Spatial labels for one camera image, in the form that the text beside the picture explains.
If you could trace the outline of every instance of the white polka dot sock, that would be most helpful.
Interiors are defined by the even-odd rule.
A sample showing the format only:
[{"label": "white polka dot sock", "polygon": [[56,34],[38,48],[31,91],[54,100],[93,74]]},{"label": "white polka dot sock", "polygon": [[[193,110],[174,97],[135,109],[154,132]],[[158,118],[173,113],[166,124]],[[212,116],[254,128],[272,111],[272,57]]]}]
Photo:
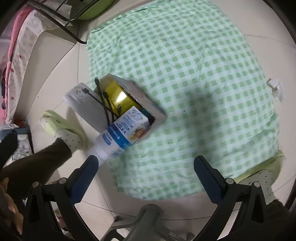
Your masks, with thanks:
[{"label": "white polka dot sock", "polygon": [[277,198],[275,197],[271,185],[273,183],[274,173],[272,170],[265,169],[256,174],[245,178],[239,184],[252,185],[253,182],[259,182],[263,191],[266,205],[272,203]]},{"label": "white polka dot sock", "polygon": [[80,148],[82,145],[80,137],[77,134],[66,129],[59,130],[55,134],[55,138],[61,138],[70,148],[72,153],[77,151],[77,149]]}]

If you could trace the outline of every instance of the person's leg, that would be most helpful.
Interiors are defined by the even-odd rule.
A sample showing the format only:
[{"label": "person's leg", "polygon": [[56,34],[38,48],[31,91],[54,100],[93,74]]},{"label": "person's leg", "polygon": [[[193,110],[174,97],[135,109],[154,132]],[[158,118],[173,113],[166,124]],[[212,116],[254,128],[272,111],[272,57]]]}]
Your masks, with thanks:
[{"label": "person's leg", "polygon": [[27,197],[33,182],[45,184],[52,174],[72,156],[68,145],[60,138],[45,149],[3,168],[0,180],[9,178],[7,193],[14,199]]},{"label": "person's leg", "polygon": [[285,232],[290,219],[290,213],[279,200],[274,200],[267,205],[267,218],[269,233],[274,240],[278,240],[281,233]]},{"label": "person's leg", "polygon": [[0,181],[9,178],[7,193],[15,201],[27,198],[33,182],[39,181],[44,185],[72,153],[87,146],[83,130],[52,110],[44,113],[40,124],[56,141],[36,154],[13,162],[0,172]]}]

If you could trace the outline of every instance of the slipper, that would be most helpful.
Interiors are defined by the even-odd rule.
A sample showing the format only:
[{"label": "slipper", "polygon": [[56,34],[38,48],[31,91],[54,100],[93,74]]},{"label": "slipper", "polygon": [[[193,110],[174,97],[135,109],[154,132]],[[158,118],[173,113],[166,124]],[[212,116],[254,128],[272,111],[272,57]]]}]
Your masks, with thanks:
[{"label": "slipper", "polygon": [[69,121],[61,117],[59,114],[54,112],[53,110],[46,110],[42,117],[47,117],[48,121],[45,125],[42,125],[44,130],[50,134],[51,136],[55,136],[55,134],[62,129],[66,129],[70,132],[77,134],[81,139],[81,148],[79,150],[84,150],[87,147],[87,137],[83,130],[81,130],[76,125],[71,124]]},{"label": "slipper", "polygon": [[282,162],[285,158],[286,157],[283,154],[283,152],[281,150],[278,150],[274,157],[269,158],[268,160],[254,166],[253,168],[247,170],[245,173],[241,174],[240,176],[233,178],[233,180],[236,183],[239,183],[240,181],[244,180],[247,177],[254,175],[255,173],[257,173],[259,171],[269,169],[269,170],[272,170],[274,173],[273,182],[272,182],[272,184],[273,184],[279,176],[279,173],[281,171],[281,165],[282,165]]}]

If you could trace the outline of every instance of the finger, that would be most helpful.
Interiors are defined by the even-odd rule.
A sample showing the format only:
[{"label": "finger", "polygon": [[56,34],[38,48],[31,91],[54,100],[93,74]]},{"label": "finger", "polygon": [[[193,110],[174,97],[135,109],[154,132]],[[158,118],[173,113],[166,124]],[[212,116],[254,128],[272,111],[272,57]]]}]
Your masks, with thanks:
[{"label": "finger", "polygon": [[12,211],[13,213],[18,213],[18,208],[14,203],[13,199],[11,198],[11,196],[9,196],[7,193],[5,193],[4,196],[6,197],[9,210]]},{"label": "finger", "polygon": [[8,182],[9,182],[8,177],[4,178],[4,180],[0,182],[0,185],[2,186],[4,192],[7,191]]},{"label": "finger", "polygon": [[13,223],[15,224],[15,227],[17,231],[22,235],[22,224],[24,222],[24,217],[20,213],[16,213],[13,218]]}]

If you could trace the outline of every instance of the black metal frame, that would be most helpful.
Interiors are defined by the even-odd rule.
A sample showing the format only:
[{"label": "black metal frame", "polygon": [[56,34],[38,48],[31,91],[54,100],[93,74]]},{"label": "black metal frame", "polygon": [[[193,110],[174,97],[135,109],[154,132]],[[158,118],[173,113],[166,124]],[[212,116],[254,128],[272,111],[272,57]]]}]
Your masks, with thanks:
[{"label": "black metal frame", "polygon": [[13,16],[26,4],[27,0],[1,1],[0,7],[0,35]]},{"label": "black metal frame", "polygon": [[[72,187],[76,183],[78,183],[79,188],[83,185],[80,176],[85,172],[89,172],[87,166],[91,162],[98,162],[97,158],[89,156],[80,168],[73,171],[68,179],[61,178],[55,184],[42,186],[38,182],[34,183],[35,185],[30,189],[24,215],[23,241],[71,240],[63,234],[55,218],[51,202],[57,203],[63,219],[75,240],[98,241],[74,206],[75,203],[81,201],[82,197],[74,201],[73,198],[75,197],[71,197]],[[97,163],[95,170],[93,170],[91,180],[98,170],[98,165]]]},{"label": "black metal frame", "polygon": [[263,0],[281,19],[296,43],[296,2],[291,0]]},{"label": "black metal frame", "polygon": [[268,232],[267,206],[260,184],[236,184],[217,169],[212,168],[203,156],[194,160],[194,170],[212,203],[218,205],[205,227],[193,241],[216,241],[223,231],[236,202],[242,202],[235,222],[221,241],[272,240]]},{"label": "black metal frame", "polygon": [[[38,11],[39,13],[41,13],[42,15],[44,15],[46,18],[48,18],[49,20],[51,20],[53,23],[55,23],[58,27],[60,27],[62,30],[64,30],[68,35],[70,35],[72,38],[74,38],[77,42],[81,43],[81,44],[86,44],[86,41],[82,41],[80,38],[78,38],[77,35],[75,35],[74,33],[72,33],[67,26],[69,25],[69,23],[71,23],[74,20],[77,20],[81,15],[83,15],[87,10],[89,10],[92,6],[94,6],[97,2],[101,1],[101,0],[92,0],[90,3],[88,3],[86,6],[84,6],[83,8],[81,8],[71,19],[68,19],[64,16],[62,16],[61,14],[59,14],[57,11],[60,9],[60,7],[66,2],[67,0],[64,0],[58,7],[56,10],[53,10],[51,8],[49,8],[48,6],[44,5],[42,2],[37,2],[35,0],[28,0],[26,2],[26,4],[28,6],[30,6],[31,8],[35,9],[36,11]],[[66,21],[66,24],[63,25],[61,24],[59,21],[57,21],[56,19],[54,19],[52,16],[50,16],[49,14],[53,14],[55,15],[57,18]]]}]

